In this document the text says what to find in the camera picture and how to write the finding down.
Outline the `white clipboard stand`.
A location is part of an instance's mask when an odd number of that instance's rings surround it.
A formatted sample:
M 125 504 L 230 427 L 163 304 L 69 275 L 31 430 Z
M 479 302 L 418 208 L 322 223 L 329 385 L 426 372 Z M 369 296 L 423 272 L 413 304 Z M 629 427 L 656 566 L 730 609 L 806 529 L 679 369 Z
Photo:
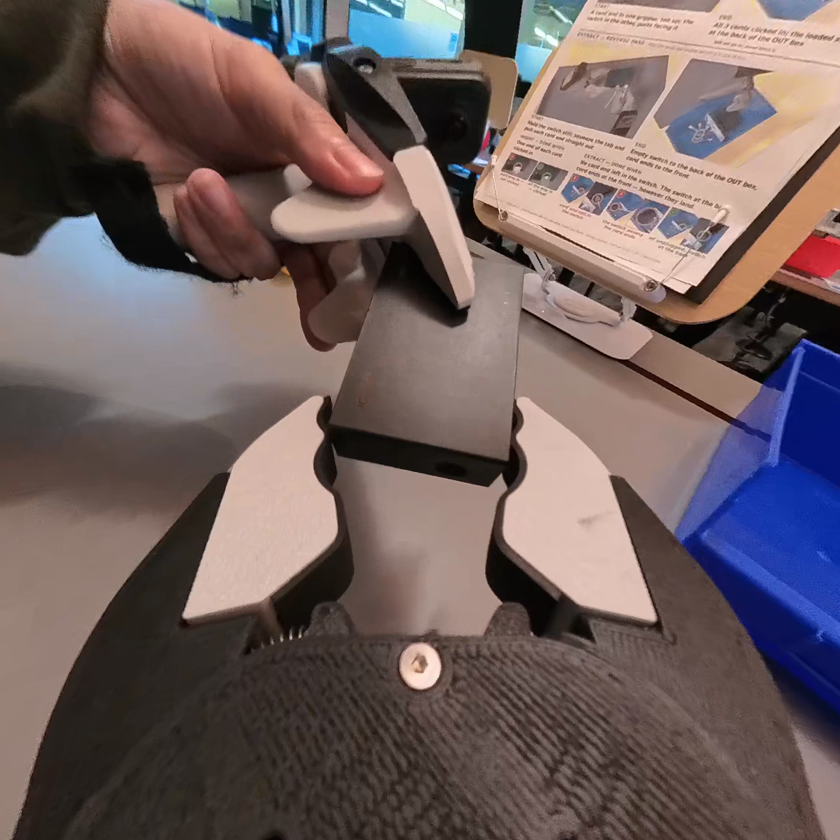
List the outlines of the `white clipboard stand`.
M 653 338 L 634 318 L 636 304 L 620 297 L 615 310 L 560 281 L 549 260 L 524 249 L 530 266 L 523 279 L 522 309 L 551 327 L 618 360 L 631 360 Z

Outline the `person's left hand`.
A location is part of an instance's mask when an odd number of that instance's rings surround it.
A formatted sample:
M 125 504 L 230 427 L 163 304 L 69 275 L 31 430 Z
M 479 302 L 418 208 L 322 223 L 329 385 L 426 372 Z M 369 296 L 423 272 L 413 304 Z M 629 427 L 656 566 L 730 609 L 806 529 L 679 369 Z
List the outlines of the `person's left hand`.
M 197 263 L 224 280 L 269 280 L 282 267 L 302 331 L 335 285 L 313 247 L 273 243 L 225 175 L 292 164 L 326 190 L 367 196 L 383 172 L 266 49 L 170 2 L 108 4 L 86 134 L 100 154 L 142 163 Z

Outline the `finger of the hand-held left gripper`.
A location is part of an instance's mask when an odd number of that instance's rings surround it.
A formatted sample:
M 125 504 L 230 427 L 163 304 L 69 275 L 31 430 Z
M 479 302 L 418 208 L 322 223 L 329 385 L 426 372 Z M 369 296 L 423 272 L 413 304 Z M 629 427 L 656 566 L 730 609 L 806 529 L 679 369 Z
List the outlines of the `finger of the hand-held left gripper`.
M 375 291 L 375 258 L 365 253 L 308 253 L 308 341 L 320 351 L 355 342 Z
M 445 179 L 423 145 L 396 152 L 392 162 L 416 211 L 405 241 L 453 307 L 464 311 L 476 294 L 475 271 Z

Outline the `person's left forearm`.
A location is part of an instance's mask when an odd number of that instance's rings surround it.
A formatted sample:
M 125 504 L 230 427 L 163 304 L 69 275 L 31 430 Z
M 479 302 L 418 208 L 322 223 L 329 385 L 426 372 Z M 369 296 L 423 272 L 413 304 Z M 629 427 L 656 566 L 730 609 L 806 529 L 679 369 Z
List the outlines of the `person's left forearm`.
M 96 214 L 115 248 L 161 269 L 169 240 L 142 164 L 85 134 L 108 2 L 1 3 L 1 250 L 26 256 L 65 217 Z

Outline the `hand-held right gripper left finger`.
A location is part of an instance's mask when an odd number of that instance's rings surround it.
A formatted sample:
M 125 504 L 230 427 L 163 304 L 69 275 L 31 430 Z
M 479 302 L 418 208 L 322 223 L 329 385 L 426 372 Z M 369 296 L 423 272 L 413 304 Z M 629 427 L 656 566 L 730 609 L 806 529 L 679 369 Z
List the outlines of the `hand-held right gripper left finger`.
M 329 441 L 332 404 L 317 395 L 260 435 L 235 461 L 182 619 L 249 616 L 309 624 L 347 591 L 354 562 Z

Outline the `blue plastic bin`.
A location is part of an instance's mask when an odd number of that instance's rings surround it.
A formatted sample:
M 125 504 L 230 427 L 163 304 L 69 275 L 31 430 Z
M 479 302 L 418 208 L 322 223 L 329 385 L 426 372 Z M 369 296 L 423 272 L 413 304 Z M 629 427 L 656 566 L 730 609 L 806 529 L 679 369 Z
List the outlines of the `blue plastic bin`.
M 756 647 L 839 709 L 839 357 L 799 342 L 729 425 L 676 537 Z

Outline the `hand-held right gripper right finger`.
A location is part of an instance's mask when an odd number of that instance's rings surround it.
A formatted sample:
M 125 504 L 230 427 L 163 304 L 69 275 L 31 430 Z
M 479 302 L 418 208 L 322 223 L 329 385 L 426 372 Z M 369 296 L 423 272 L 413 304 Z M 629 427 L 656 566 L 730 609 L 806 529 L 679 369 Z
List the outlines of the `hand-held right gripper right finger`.
M 537 403 L 519 397 L 514 408 L 487 554 L 491 591 L 521 606 L 537 637 L 593 639 L 593 621 L 656 628 L 612 474 Z

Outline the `brown clipboard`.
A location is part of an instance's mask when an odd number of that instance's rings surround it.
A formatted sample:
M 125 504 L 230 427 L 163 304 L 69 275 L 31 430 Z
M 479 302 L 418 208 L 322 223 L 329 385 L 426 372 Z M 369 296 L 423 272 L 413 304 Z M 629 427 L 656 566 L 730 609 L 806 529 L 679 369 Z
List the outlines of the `brown clipboard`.
M 710 280 L 685 294 L 646 291 L 642 270 L 627 269 L 520 218 L 499 220 L 497 210 L 474 199 L 479 221 L 500 236 L 535 249 L 586 280 L 622 294 L 667 320 L 700 324 L 723 319 L 750 302 L 809 237 L 824 215 L 838 206 L 839 150 L 835 131 L 794 175 L 768 208 L 726 250 Z

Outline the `red plastic bin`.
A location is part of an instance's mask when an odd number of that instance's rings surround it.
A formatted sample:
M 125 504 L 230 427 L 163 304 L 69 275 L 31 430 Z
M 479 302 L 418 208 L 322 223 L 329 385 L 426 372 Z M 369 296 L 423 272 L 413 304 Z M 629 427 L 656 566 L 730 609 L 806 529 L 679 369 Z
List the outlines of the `red plastic bin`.
M 838 280 L 839 237 L 812 234 L 785 261 L 784 268 L 804 277 Z

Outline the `black network switch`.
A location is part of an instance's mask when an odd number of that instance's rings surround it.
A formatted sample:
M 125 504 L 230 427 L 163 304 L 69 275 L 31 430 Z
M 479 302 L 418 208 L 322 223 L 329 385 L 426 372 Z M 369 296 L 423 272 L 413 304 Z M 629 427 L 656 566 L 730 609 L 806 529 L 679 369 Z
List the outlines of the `black network switch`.
M 337 455 L 478 487 L 507 467 L 525 269 L 472 263 L 476 294 L 457 311 L 392 248 L 332 407 Z

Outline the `printed instruction sheet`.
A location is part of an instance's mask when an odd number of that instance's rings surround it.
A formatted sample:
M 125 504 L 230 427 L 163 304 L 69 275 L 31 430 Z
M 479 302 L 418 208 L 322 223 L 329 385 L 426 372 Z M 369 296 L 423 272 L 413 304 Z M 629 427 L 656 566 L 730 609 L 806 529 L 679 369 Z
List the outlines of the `printed instruction sheet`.
M 528 2 L 476 204 L 701 302 L 838 146 L 838 2 Z

